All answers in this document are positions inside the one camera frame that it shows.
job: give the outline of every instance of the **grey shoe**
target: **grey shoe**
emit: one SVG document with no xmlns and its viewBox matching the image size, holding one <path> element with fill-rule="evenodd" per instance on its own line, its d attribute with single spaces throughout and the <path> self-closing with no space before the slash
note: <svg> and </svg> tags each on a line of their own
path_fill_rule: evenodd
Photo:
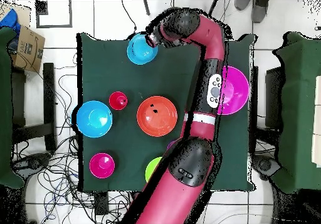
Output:
<svg viewBox="0 0 321 224">
<path fill-rule="evenodd" d="M 237 10 L 244 10 L 248 4 L 250 3 L 250 0 L 235 0 L 234 5 Z"/>
<path fill-rule="evenodd" d="M 268 0 L 255 0 L 252 9 L 251 19 L 252 22 L 258 24 L 263 21 L 268 11 Z"/>
</svg>

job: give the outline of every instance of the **white tile floor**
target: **white tile floor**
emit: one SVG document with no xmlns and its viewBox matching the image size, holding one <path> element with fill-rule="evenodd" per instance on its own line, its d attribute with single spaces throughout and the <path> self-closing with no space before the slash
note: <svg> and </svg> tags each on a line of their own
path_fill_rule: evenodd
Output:
<svg viewBox="0 0 321 224">
<path fill-rule="evenodd" d="M 25 5 L 31 8 L 30 28 L 46 38 L 43 61 L 53 62 L 56 68 L 74 66 L 73 57 L 76 53 L 76 33 L 86 32 L 100 40 L 123 40 L 134 30 L 134 25 L 127 17 L 121 0 L 72 0 L 72 28 L 36 28 L 36 14 L 34 1 L 16 0 L 16 4 Z M 148 0 L 150 16 L 145 13 L 143 0 L 124 0 L 124 5 L 132 19 L 137 25 L 137 31 L 145 30 L 145 26 L 164 9 L 169 8 L 171 0 Z M 175 5 L 179 7 L 201 8 L 208 11 L 212 0 L 175 0 Z M 259 67 L 258 79 L 258 115 L 265 115 L 265 73 L 266 70 L 280 65 L 278 59 L 272 54 L 272 50 L 282 45 L 283 34 L 287 31 L 300 31 L 304 35 L 315 37 L 321 31 L 315 31 L 315 26 L 321 26 L 321 15 L 317 9 L 313 8 L 313 1 L 308 0 L 270 0 L 268 15 L 260 24 L 251 22 L 251 5 L 244 11 L 237 11 L 234 7 L 234 0 L 226 0 L 225 6 L 228 8 L 225 13 L 224 22 L 232 30 L 233 38 L 237 40 L 241 35 L 254 33 L 258 35 L 255 44 L 254 63 Z M 40 16 L 40 24 L 68 24 L 68 1 L 48 1 L 48 16 Z M 223 19 L 224 0 L 219 0 L 214 10 L 213 16 Z M 63 97 L 68 106 L 70 114 L 77 104 L 76 88 L 76 68 L 64 68 L 55 70 L 56 91 Z M 26 123 L 39 124 L 43 122 L 43 89 L 41 78 L 31 72 L 26 72 L 26 100 L 25 117 Z M 59 87 L 58 79 L 63 77 L 61 86 L 71 95 L 69 96 Z M 58 133 L 65 121 L 64 108 L 57 100 L 56 125 Z M 259 117 L 258 124 L 264 126 L 264 119 Z M 73 134 L 70 128 L 63 128 L 58 143 Z M 25 143 L 21 143 L 18 149 L 22 149 Z M 43 139 L 33 139 L 30 146 L 24 153 L 44 151 Z M 66 145 L 59 148 L 58 153 L 68 151 Z M 52 195 L 48 190 L 53 191 L 45 174 L 34 175 L 27 187 L 26 209 L 29 219 L 35 219 L 40 223 L 46 216 L 45 208 L 50 211 L 52 207 Z M 51 179 L 58 175 L 51 174 Z M 269 224 L 273 210 L 273 198 L 269 182 L 262 181 L 255 171 L 251 172 L 251 180 L 256 189 L 250 193 L 242 191 L 216 191 L 203 211 L 197 224 Z M 118 193 L 111 192 L 110 198 Z M 110 210 L 117 209 L 117 203 L 123 197 L 112 200 L 114 205 L 110 205 Z M 86 216 L 82 207 L 74 208 L 66 204 L 64 198 L 59 201 L 59 206 L 53 210 L 53 215 L 45 224 L 93 224 Z M 104 217 L 105 220 L 114 220 L 113 215 Z M 97 222 L 101 222 L 102 216 L 97 217 Z"/>
</svg>

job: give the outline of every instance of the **dark green table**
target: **dark green table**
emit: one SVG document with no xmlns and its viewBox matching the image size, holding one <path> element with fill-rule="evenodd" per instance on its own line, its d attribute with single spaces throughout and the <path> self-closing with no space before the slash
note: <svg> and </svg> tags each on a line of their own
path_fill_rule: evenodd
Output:
<svg viewBox="0 0 321 224">
<path fill-rule="evenodd" d="M 114 91 L 124 92 L 129 100 L 123 110 L 112 110 L 113 125 L 106 135 L 83 137 L 83 191 L 140 191 L 149 161 L 162 156 L 168 143 L 180 135 L 198 50 L 193 45 L 172 49 L 160 46 L 152 62 L 135 65 L 127 58 L 128 41 L 93 40 L 86 34 L 81 38 L 83 102 L 99 100 L 109 106 L 108 98 Z M 228 42 L 228 65 L 243 71 L 249 81 L 253 40 L 253 35 L 246 35 L 241 41 Z M 166 136 L 148 136 L 137 124 L 139 105 L 153 95 L 169 98 L 177 109 L 177 124 Z M 213 189 L 252 190 L 247 182 L 247 105 L 236 114 L 222 117 L 218 142 L 223 162 Z M 109 153 L 115 160 L 115 171 L 107 179 L 98 179 L 89 170 L 89 161 L 98 152 Z"/>
<path fill-rule="evenodd" d="M 321 168 L 312 162 L 315 78 L 321 75 L 321 41 L 287 33 L 275 51 L 285 71 L 282 88 L 283 131 L 278 161 L 282 168 L 272 176 L 285 193 L 321 189 Z"/>
<path fill-rule="evenodd" d="M 24 181 L 14 174 L 10 168 L 12 136 L 13 136 L 13 105 L 11 95 L 11 59 L 7 52 L 7 44 L 16 36 L 11 28 L 0 28 L 0 184 L 11 188 L 24 186 Z"/>
</svg>

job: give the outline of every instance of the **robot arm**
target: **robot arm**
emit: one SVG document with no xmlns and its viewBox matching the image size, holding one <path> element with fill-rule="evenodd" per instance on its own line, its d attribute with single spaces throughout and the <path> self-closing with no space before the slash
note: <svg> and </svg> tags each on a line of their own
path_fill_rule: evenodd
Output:
<svg viewBox="0 0 321 224">
<path fill-rule="evenodd" d="M 146 27 L 155 47 L 193 43 L 200 49 L 180 138 L 165 152 L 121 224 L 183 224 L 214 164 L 212 141 L 222 84 L 224 33 L 201 10 L 171 8 Z"/>
</svg>

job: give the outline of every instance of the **blue bowl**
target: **blue bowl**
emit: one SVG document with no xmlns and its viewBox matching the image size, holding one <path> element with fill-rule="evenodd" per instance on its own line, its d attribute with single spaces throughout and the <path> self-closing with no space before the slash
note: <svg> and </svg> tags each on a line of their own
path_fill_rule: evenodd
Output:
<svg viewBox="0 0 321 224">
<path fill-rule="evenodd" d="M 158 46 L 152 48 L 146 42 L 145 35 L 136 34 L 127 47 L 127 56 L 136 65 L 144 65 L 152 61 L 158 52 Z"/>
<path fill-rule="evenodd" d="M 85 102 L 77 112 L 76 124 L 84 136 L 101 137 L 109 131 L 112 122 L 110 109 L 96 100 Z"/>
</svg>

